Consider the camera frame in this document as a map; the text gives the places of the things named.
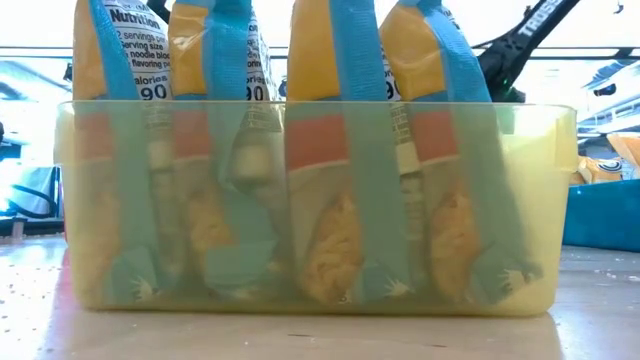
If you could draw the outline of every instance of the translucent plastic bin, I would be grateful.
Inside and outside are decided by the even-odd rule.
[[[640,180],[572,186],[565,245],[640,252]]]
[[[575,129],[555,106],[66,103],[75,293],[92,309],[538,314]]]

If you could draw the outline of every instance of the plastic wrapper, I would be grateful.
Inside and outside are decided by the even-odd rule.
[[[622,163],[619,158],[600,160],[581,156],[578,172],[586,184],[620,181],[622,180]]]
[[[637,134],[609,134],[607,140],[614,150],[633,168],[627,180],[640,179],[640,136]]]
[[[274,108],[261,103],[277,100],[277,89],[251,1],[178,0],[169,38],[176,99],[249,101],[174,115],[191,118],[214,139],[205,149],[211,158],[192,158],[180,172],[193,178],[184,181],[196,271],[218,298],[273,297],[281,274],[272,270],[286,256],[283,228],[272,223],[286,212],[283,178],[273,170],[281,162],[282,125]],[[251,229],[247,218],[255,220]]]
[[[584,185],[584,178],[582,177],[582,174],[580,174],[580,172],[576,171],[573,174],[571,174],[571,181],[570,181],[571,185]]]
[[[171,99],[166,31],[167,25],[141,1],[78,1],[74,16],[73,98]],[[90,186],[87,191],[104,206],[77,216],[80,223],[105,231],[100,235],[103,247],[90,249],[93,245],[81,240],[87,236],[84,225],[70,230],[79,231],[71,236],[76,239],[71,246],[81,248],[76,254],[83,254],[74,256],[73,261],[100,264],[95,272],[83,274],[76,281],[81,284],[82,296],[114,305],[148,301],[172,288],[183,271],[185,256],[182,245],[167,242],[180,236],[176,233],[180,227],[177,220],[167,213],[176,205],[171,179],[164,174],[167,162],[171,163],[166,151],[170,119],[160,102],[134,109],[137,114],[125,116],[136,119],[131,123],[121,120],[120,112],[108,113],[95,106],[79,108],[76,114],[91,119],[82,125],[113,136],[106,136],[95,145],[84,142],[88,139],[78,142],[79,156],[88,159],[74,169],[79,173],[78,179],[85,179],[79,186]],[[106,157],[119,157],[122,149],[114,148],[113,143],[131,134],[149,141],[139,147],[137,156],[114,167]],[[103,179],[104,186],[96,185],[96,177]],[[149,188],[135,179],[148,179],[154,186]],[[132,204],[131,196],[119,196],[128,191],[147,196]],[[142,218],[134,220],[140,212],[144,214]]]
[[[375,22],[373,11],[367,7],[370,4],[362,1],[330,3],[328,1],[298,0],[294,7],[292,22],[288,100],[381,100],[379,98],[382,96],[377,89],[382,87],[386,90],[384,98],[390,101],[490,101],[477,60],[461,32],[448,18],[447,10],[438,1],[406,3],[402,2],[402,4],[396,5],[385,20],[380,29],[383,48],[382,51],[377,51],[375,46],[380,44],[380,38],[377,33],[372,32],[369,25]],[[359,19],[360,22],[354,20],[357,16],[362,16],[363,20]],[[343,24],[349,21],[352,24],[362,24],[361,28],[345,30],[347,27]],[[345,49],[343,44],[347,42],[359,45]],[[352,65],[351,59],[357,56],[369,61],[361,61],[359,66]],[[382,56],[382,71],[385,75],[382,86],[376,85],[380,82],[375,76],[381,68],[380,56]],[[369,76],[364,79],[358,78],[361,76],[360,74],[364,73]],[[389,255],[385,260],[376,259],[376,256],[379,256],[377,254],[367,259],[363,255],[366,254],[366,251],[362,250],[360,271],[353,271],[351,267],[349,270],[344,270],[344,277],[350,278],[351,281],[341,279],[339,285],[335,285],[333,288],[330,288],[329,282],[323,285],[326,290],[323,293],[318,290],[320,286],[313,285],[313,281],[306,278],[301,280],[300,283],[303,286],[313,286],[313,290],[310,291],[311,296],[329,303],[342,302],[344,299],[348,301],[356,299],[356,302],[361,302],[388,296],[383,290],[374,290],[374,288],[394,288],[396,290],[393,293],[399,294],[398,296],[414,293],[420,288],[433,289],[439,294],[434,296],[433,291],[423,291],[423,293],[432,294],[429,295],[432,298],[442,297],[447,301],[497,302],[518,289],[505,290],[482,285],[482,283],[496,283],[495,278],[491,277],[499,277],[501,273],[512,270],[525,273],[527,279],[539,278],[541,276],[539,269],[530,266],[526,249],[523,246],[524,235],[521,229],[522,225],[519,223],[512,190],[504,181],[504,176],[501,175],[505,170],[500,152],[497,123],[492,126],[491,122],[485,121],[474,131],[466,132],[471,127],[464,127],[462,129],[464,131],[462,131],[459,127],[456,128],[460,124],[456,124],[451,118],[452,116],[464,116],[464,114],[455,114],[455,111],[449,112],[444,107],[442,113],[413,114],[403,104],[390,104],[389,106],[390,114],[372,117],[370,124],[376,121],[392,124],[391,134],[383,135],[380,133],[380,136],[392,136],[394,139],[393,144],[390,145],[395,147],[395,161],[393,159],[385,160],[389,161],[386,166],[393,166],[397,169],[396,179],[389,176],[388,169],[385,177],[374,175],[371,169],[364,170],[364,167],[359,165],[358,170],[362,169],[370,174],[368,176],[363,174],[361,180],[356,178],[359,174],[358,170],[353,168],[353,162],[361,162],[353,155],[355,154],[353,148],[357,146],[354,144],[358,142],[356,139],[359,135],[357,131],[360,131],[360,136],[369,136],[374,131],[371,128],[359,129],[356,124],[349,124],[350,121],[354,123],[357,121],[350,120],[347,114],[344,118],[341,116],[331,117],[330,114],[319,114],[319,119],[325,117],[326,124],[324,126],[320,123],[313,125],[318,126],[318,132],[324,132],[334,126],[329,125],[331,121],[343,119],[342,121],[345,122],[345,135],[342,137],[346,136],[345,141],[351,155],[342,159],[346,169],[343,171],[343,175],[327,174],[339,173],[338,166],[335,163],[322,164],[321,162],[305,164],[305,166],[314,169],[315,175],[305,175],[310,171],[301,168],[293,169],[295,171],[290,174],[294,245],[296,259],[300,264],[298,271],[302,274],[313,273],[306,267],[318,263],[313,257],[320,256],[320,253],[315,250],[315,244],[321,243],[321,240],[313,234],[314,230],[312,229],[316,229],[316,232],[320,231],[319,226],[326,223],[324,217],[331,216],[331,209],[344,208],[345,204],[352,204],[351,206],[355,209],[353,211],[356,215],[351,218],[358,221],[361,239],[354,239],[355,235],[352,234],[349,237],[350,240],[344,241],[354,242],[354,245],[349,247],[345,245],[345,251],[347,251],[346,249],[350,252],[358,248],[366,249],[367,242],[375,243],[376,241],[368,238],[375,237],[370,234],[379,234],[385,231],[373,230],[376,226],[370,223],[376,221],[373,220],[375,215],[366,214],[369,212],[369,210],[365,210],[365,207],[369,206],[364,205],[368,201],[367,198],[379,197],[380,195],[367,193],[365,189],[371,185],[365,184],[369,181],[364,180],[365,177],[369,179],[371,177],[384,178],[385,180],[379,181],[378,186],[389,186],[390,189],[393,189],[386,194],[389,198],[388,202],[395,204],[393,206],[402,207],[402,210],[395,210],[401,211],[402,216],[395,219],[397,223],[394,226],[396,230],[398,227],[406,229],[404,234],[388,231],[386,236],[388,238],[395,237],[396,241],[394,246],[390,246],[390,251],[394,255]],[[288,110],[287,120],[296,117],[293,106],[290,108],[292,110]],[[490,112],[478,115],[493,117],[494,122],[496,121],[496,115]],[[364,116],[369,116],[369,114],[353,115],[353,117]],[[416,126],[424,127],[421,129],[424,131],[422,136],[427,136],[428,139],[428,144],[423,149],[416,149],[413,140]],[[341,137],[333,133],[327,138],[334,140],[332,143],[326,142],[322,151],[329,147],[339,147],[337,143],[342,141]],[[464,144],[462,149],[458,147],[458,140]],[[460,164],[458,158],[461,152],[465,154],[477,153],[480,146],[488,147],[491,150],[485,151],[483,160],[476,159],[471,160],[470,163]],[[333,169],[321,171],[319,170],[321,165]],[[320,182],[319,184],[322,184],[317,186],[327,188],[324,190],[324,202],[317,199],[320,196],[317,195],[321,192],[320,190],[314,188],[314,195],[311,195],[311,190],[300,190],[295,187],[298,186],[296,178],[301,177],[306,181],[308,180],[306,176],[325,179],[317,180]],[[328,180],[331,176],[339,177],[341,180],[335,180],[337,183],[329,185],[333,184]],[[469,179],[472,184],[465,183],[462,178]],[[490,192],[491,195],[479,191],[479,188],[483,186],[481,184],[487,182],[495,183]],[[474,206],[476,208],[482,206],[480,203],[496,200],[502,204],[502,209],[496,209],[489,214],[477,214],[476,211],[473,211]],[[455,210],[447,211],[446,209],[452,202],[456,204]],[[482,222],[487,225],[480,230],[474,230],[474,226],[468,226],[463,233],[457,233],[460,214],[471,217],[465,220],[468,224],[478,223],[474,217],[480,216],[483,218]],[[305,219],[310,217],[316,219],[317,222],[307,220],[310,227],[303,230],[302,222],[295,219],[302,217]],[[434,222],[439,221],[434,220],[435,218],[448,220],[445,221],[445,224],[434,226]],[[503,233],[498,233],[496,229],[501,227],[501,222],[506,219],[509,220],[511,228]],[[326,230],[324,233],[329,236],[330,231]],[[456,251],[441,251],[442,244],[448,246],[452,242],[458,244]],[[496,250],[493,251],[480,252],[478,250],[479,247],[492,248],[494,244],[500,244],[500,246],[495,246]],[[515,258],[507,260],[509,264],[503,263],[503,268],[489,265],[495,263],[490,259],[502,257],[504,249],[498,249],[503,246],[509,248],[508,251],[515,254]],[[322,249],[329,251],[330,247],[323,245]],[[444,254],[449,254],[448,261],[444,258]],[[479,262],[475,261],[480,255],[483,259]],[[402,259],[404,265],[400,264],[399,259]],[[489,271],[483,266],[488,266],[492,270]],[[382,285],[375,284],[367,287],[365,285],[367,282],[376,283],[376,280],[365,279],[366,273],[371,274],[371,279],[379,276],[380,279],[377,282]],[[475,285],[472,284],[474,273],[482,274],[473,280]],[[447,276],[451,276],[452,279],[446,280]],[[448,284],[447,288],[442,285],[444,283]],[[452,283],[457,284],[455,291]]]
[[[223,197],[226,196],[215,169],[203,165],[216,162],[216,153],[210,150],[215,148],[217,133],[210,133],[208,123],[197,116],[171,118],[170,141],[165,154],[172,154],[172,161],[163,162],[163,173],[172,174],[173,187],[169,188],[167,182],[162,181],[166,177],[161,177],[160,181],[152,179],[157,171],[155,166],[137,172],[145,161],[157,164],[157,160],[141,159],[153,138],[143,126],[131,125],[144,124],[140,120],[144,119],[146,105],[148,102],[145,101],[79,101],[60,107],[62,116],[57,132],[56,158],[62,166],[73,285],[80,303],[86,307],[526,315],[544,311],[553,302],[567,185],[577,163],[575,112],[551,106],[403,104],[409,112],[433,113],[455,106],[464,113],[477,114],[483,108],[491,107],[501,120],[517,120],[514,120],[516,124],[511,124],[515,126],[506,126],[516,129],[516,133],[500,132],[500,147],[506,165],[502,176],[514,190],[521,221],[528,225],[524,237],[528,259],[543,270],[543,276],[530,281],[522,272],[511,270],[517,269],[517,263],[505,267],[504,262],[512,259],[509,253],[499,259],[493,258],[495,268],[489,270],[502,272],[499,272],[500,276],[492,277],[491,286],[510,291],[510,296],[492,303],[468,301],[480,293],[473,288],[478,284],[474,276],[482,275],[474,269],[477,252],[492,250],[484,247],[482,238],[476,236],[481,232],[473,232],[482,224],[479,224],[478,216],[469,216],[469,211],[475,215],[495,211],[499,206],[498,202],[483,203],[479,207],[473,203],[473,198],[460,189],[465,187],[462,184],[470,183],[472,177],[464,172],[452,173],[448,179],[442,179],[443,183],[462,180],[462,184],[423,186],[425,195],[418,202],[421,200],[425,209],[424,234],[429,236],[429,241],[418,243],[421,248],[413,248],[406,236],[413,233],[413,230],[409,231],[409,222],[400,228],[406,234],[404,245],[398,241],[402,237],[389,237],[385,232],[388,224],[397,224],[394,216],[409,213],[406,206],[416,202],[412,196],[420,192],[416,189],[421,186],[420,182],[414,181],[413,177],[401,181],[396,166],[375,172],[375,165],[397,159],[391,126],[367,127],[365,141],[354,143],[344,130],[344,119],[351,119],[354,113],[362,114],[366,116],[356,119],[369,125],[372,118],[390,111],[389,103],[295,103],[286,110],[289,120],[285,139],[287,168],[274,167],[273,171],[280,177],[288,176],[292,209],[290,216],[285,212],[269,211],[268,218],[279,233],[292,231],[296,239],[295,257],[273,256],[277,254],[274,254],[274,248],[269,249],[272,243],[264,240],[260,244],[273,251],[250,252],[255,244],[242,249],[242,244],[233,236],[232,223],[224,213],[219,213],[224,212],[225,207],[211,207],[212,204],[224,204]],[[247,104],[171,101],[165,105],[172,114],[191,114],[241,112],[246,110]],[[285,104],[273,106],[285,110]],[[507,113],[501,109],[511,110]],[[78,116],[83,113],[93,116]],[[459,121],[456,131],[472,132],[478,120],[456,117]],[[493,120],[483,118],[480,121]],[[532,131],[524,125],[527,123],[535,124],[535,129]],[[114,129],[123,124],[128,124],[128,137],[118,137]],[[423,160],[429,159],[429,149],[433,145],[429,123],[425,119],[413,119],[411,125],[418,159],[429,165],[424,165],[424,176],[433,176],[429,171],[438,171],[438,166]],[[118,178],[123,172],[135,175],[127,178],[129,186],[119,186]],[[369,209],[377,211],[374,215],[378,218],[374,222],[360,219],[363,200],[358,197],[355,181],[358,173],[368,175],[364,186],[372,186],[369,190],[375,193],[364,200]],[[382,184],[378,183],[380,174],[386,177]],[[394,183],[400,193],[400,201],[395,205],[385,196]],[[161,195],[153,195],[158,189],[163,190]],[[442,189],[448,190],[431,199],[430,191]],[[286,194],[268,187],[255,194],[261,204],[287,203]],[[158,207],[166,205],[168,198],[175,198],[177,205],[160,212]],[[132,216],[132,221],[123,215]],[[145,223],[160,216],[162,221],[155,221],[150,227],[153,232],[147,233],[149,227]],[[259,218],[248,216],[243,224],[249,230],[259,229],[260,223],[256,220]],[[123,241],[121,234],[126,234],[126,226],[139,231],[138,247],[127,246],[128,242]],[[365,235],[367,226],[373,226],[382,236]],[[173,236],[163,235],[168,234],[167,229],[177,231],[171,233]],[[204,239],[204,242],[201,244],[189,237]],[[226,259],[216,258],[218,254],[210,256],[211,250],[225,248],[231,252],[238,248],[248,250],[237,257],[233,253],[223,253]],[[161,251],[163,249],[182,249],[183,253]],[[171,254],[180,257],[167,257]],[[427,260],[428,264],[418,263]],[[421,267],[413,268],[416,263]],[[215,271],[234,274],[232,280],[237,282],[229,287],[220,286],[229,283],[209,283],[202,268],[210,266],[218,266],[213,269]],[[288,273],[289,268],[296,270],[295,282]],[[173,272],[178,274],[176,278],[167,275]],[[417,278],[412,275],[416,273],[426,276],[425,284],[412,287],[411,281]],[[255,274],[265,277],[255,281]]]

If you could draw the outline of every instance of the blue tape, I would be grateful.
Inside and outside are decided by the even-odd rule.
[[[425,96],[420,96],[413,99],[413,102],[448,102],[448,101],[449,101],[449,93],[446,90],[425,95]]]
[[[278,241],[269,213],[254,197],[238,191],[229,176],[234,141],[247,111],[247,41],[250,0],[179,0],[204,7],[202,72],[206,94],[186,94],[179,100],[233,101],[205,104],[213,141],[213,171],[222,187],[224,220],[237,244],[209,249],[205,282],[218,294],[233,298],[237,291],[271,279],[268,263]]]
[[[102,0],[88,0],[89,11],[98,38],[104,81],[110,100],[138,100],[138,89],[133,80],[133,72],[118,33],[111,22]]]
[[[413,288],[408,223],[373,0],[330,0],[330,15],[341,99],[377,102],[343,106],[365,257],[352,291],[370,301]]]
[[[449,101],[491,102],[480,64],[464,36],[440,11],[442,1],[421,0],[416,6],[438,41]]]
[[[344,101],[386,101],[386,82],[372,0],[330,0],[333,43]]]

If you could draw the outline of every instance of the orange stripe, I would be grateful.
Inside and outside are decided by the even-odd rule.
[[[207,113],[203,111],[180,111],[174,114],[173,143],[176,158],[208,156],[212,141],[209,136]]]
[[[424,112],[415,114],[412,130],[418,159],[421,162],[458,153],[449,113]]]
[[[449,113],[417,114],[412,131],[421,162],[458,153]],[[349,150],[342,116],[329,115],[287,124],[286,154],[289,171],[347,160]]]
[[[175,156],[177,158],[208,156],[212,144],[206,113],[181,111],[176,112],[174,118],[176,119],[173,128]],[[78,160],[89,161],[113,156],[114,142],[108,114],[78,115],[75,121]]]
[[[174,114],[174,146],[177,158],[208,156],[213,141],[206,113],[182,111]],[[114,143],[107,114],[82,115],[76,119],[79,160],[111,157]],[[425,162],[457,154],[451,117],[446,112],[414,115],[412,131],[418,158]],[[349,158],[342,115],[327,115],[287,124],[286,160],[289,171],[306,166],[345,161]]]
[[[348,159],[342,115],[287,124],[285,149],[287,170]]]

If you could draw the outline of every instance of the container rim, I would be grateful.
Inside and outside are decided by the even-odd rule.
[[[75,103],[122,103],[122,104],[132,104],[132,103],[149,103],[148,100],[68,100],[61,102],[57,105],[58,108],[64,107],[66,105],[71,105]],[[413,101],[340,101],[340,100],[328,100],[328,101],[318,101],[318,100],[309,100],[309,101],[298,101],[298,100],[285,100],[285,101],[246,101],[246,100],[159,100],[159,101],[151,101],[154,103],[199,103],[199,104],[270,104],[270,105],[293,105],[293,104],[353,104],[353,105],[365,105],[365,104],[385,104],[385,103],[393,103],[393,104],[408,104],[408,105],[420,105],[420,106],[451,106],[455,105],[458,107],[471,107],[471,106],[479,106],[479,107],[539,107],[539,108],[557,108],[564,109],[571,112],[577,112],[577,109],[563,104],[533,104],[533,103],[505,103],[505,102],[413,102]]]

